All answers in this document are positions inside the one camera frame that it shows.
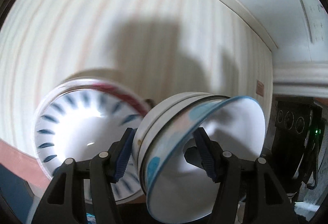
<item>blue rim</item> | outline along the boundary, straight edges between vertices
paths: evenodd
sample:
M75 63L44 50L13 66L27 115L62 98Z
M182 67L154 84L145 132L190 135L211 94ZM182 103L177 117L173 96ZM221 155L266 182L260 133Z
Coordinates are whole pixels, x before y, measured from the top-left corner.
M229 98L225 101L222 101L220 104L218 104L216 107L214 107L213 109L211 109L208 113L206 113L204 115L204 117L202 117L193 127L191 127L186 133L185 135L183 135L183 137L181 138L181 140L175 145L175 147L172 149L172 151L166 156L165 160L163 161L162 165L160 166L160 168L158 169L157 173L154 175L153 177L153 180L151 181L151 184L147 190L147 195L146 195L146 205L147 205L147 209L148 209L148 212L149 214L157 221L159 222L162 222L162 223L167 223L167 224L170 224L168 222L163 222L163 220L159 220L157 219L156 217L153 216L153 213L151 212L149 206L148 206L148 202L149 202L149 197L150 197L150 194L151 192L153 191L153 187L154 187L154 184L155 182L157 181L157 178L159 176L159 174L162 172L165 164L168 162L169 158L172 156L172 154L175 152L175 150L180 146L180 144L184 141L184 139L193 131L195 130L197 127L199 127L199 125L209 116L211 115L212 113L214 113L215 111L219 110L220 108L222 108L223 106L229 104L229 103L232 103L236 100L240 100L240 99L251 99L253 101L255 101L259 106L260 108L262 109L261 105L259 104L259 102L257 100L255 100L254 98L250 97L250 96L247 96L247 95L242 95L242 96L236 96L236 97L233 97L233 98Z

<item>striped wallpaper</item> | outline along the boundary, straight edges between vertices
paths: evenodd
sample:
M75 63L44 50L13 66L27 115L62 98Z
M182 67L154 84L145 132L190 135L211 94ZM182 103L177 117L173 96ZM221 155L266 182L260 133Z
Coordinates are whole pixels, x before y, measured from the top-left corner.
M0 30L0 138L34 156L38 103L77 75L157 103L184 91L249 95L269 120L271 52L219 0L16 0Z

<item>pink surface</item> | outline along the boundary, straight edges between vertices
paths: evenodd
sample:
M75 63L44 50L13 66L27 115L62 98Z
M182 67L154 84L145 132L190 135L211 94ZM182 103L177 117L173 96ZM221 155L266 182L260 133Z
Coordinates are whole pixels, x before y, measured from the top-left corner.
M22 153L1 139L0 163L17 176L37 187L46 189L50 183L34 157Z

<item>silver screw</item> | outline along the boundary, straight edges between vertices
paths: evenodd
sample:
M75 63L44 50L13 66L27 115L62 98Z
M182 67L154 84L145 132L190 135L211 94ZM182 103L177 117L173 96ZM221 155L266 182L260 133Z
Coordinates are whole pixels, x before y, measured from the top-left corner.
M101 152L101 153L99 154L99 156L100 156L101 158L105 158L105 157L108 156L108 153L104 151L104 152Z
M263 157L259 157L259 159L257 160L260 164L265 164L266 160Z
M232 156L232 153L230 153L229 151L224 151L224 152L222 153L222 155L223 155L224 157L231 157L231 156Z
M73 163L73 159L72 158L67 158L66 160L65 160L65 164L66 165L69 165L69 164L72 164Z

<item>blue spot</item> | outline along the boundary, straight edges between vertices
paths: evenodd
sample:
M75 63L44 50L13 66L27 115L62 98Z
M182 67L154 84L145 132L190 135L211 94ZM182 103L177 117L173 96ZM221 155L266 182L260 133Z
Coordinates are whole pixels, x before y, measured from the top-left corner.
M37 132L38 133L42 133L42 134L51 134L51 135L54 135L55 134L54 131L49 130L49 129L42 129L42 130L38 130Z
M64 99L66 100L67 103L69 103L71 105L71 107L73 109L76 109L77 108L76 103L75 103L75 100L73 98L71 98L70 95L68 95L68 94L65 95L64 96Z
M63 108L57 104L57 103L52 103L50 106L52 106L55 110L57 110L61 115L65 115L65 110L63 110Z
M136 175L134 175L134 174L132 174L131 172L128 172L128 171L126 171L125 173L126 173L127 175L129 175L131 178L133 178L134 181L135 181L136 183L140 183L140 182L139 182L139 179L137 178Z
M106 105L106 96L104 94L99 95L99 106L98 110L101 110Z
M42 145L40 145L38 148L46 148L46 147L50 147L50 146L54 146L53 143L44 143Z
M50 116L50 115L42 115L41 118L48 120L50 122L53 122L53 123L59 123L58 119L56 119L55 117Z
M207 104L202 104L194 107L190 112L189 112L189 118L191 120L196 120L199 117L203 116L208 112L210 108L212 108L215 104L213 103L207 103Z
M113 188L114 193L115 193L119 198L121 198L121 192L120 192L120 190L118 189L118 187L117 187L115 184L112 184L112 188Z
M46 162L49 162L50 160L54 159L57 155L50 155L50 156L47 156L43 162L46 163Z
M139 115L135 114L135 115L128 115L121 123L121 125L128 123L130 121L133 121L134 119L136 119Z
M112 109L112 114L114 114L115 112L119 111L119 109L122 107L123 101L118 101Z
M54 172L52 173L52 176L54 177L57 171L59 170L60 167L55 168Z
M151 159L151 161L149 162L148 166L147 166L147 183L148 185L150 185L153 177L154 177L154 173L159 165L160 162L160 158L158 156L155 156Z
M128 189L128 191L130 193L132 193L132 189L131 189L130 185L126 182L126 180L122 179L122 183L125 186L125 188Z
M83 105L85 108L88 108L90 106L90 98L87 92L82 93L83 98Z

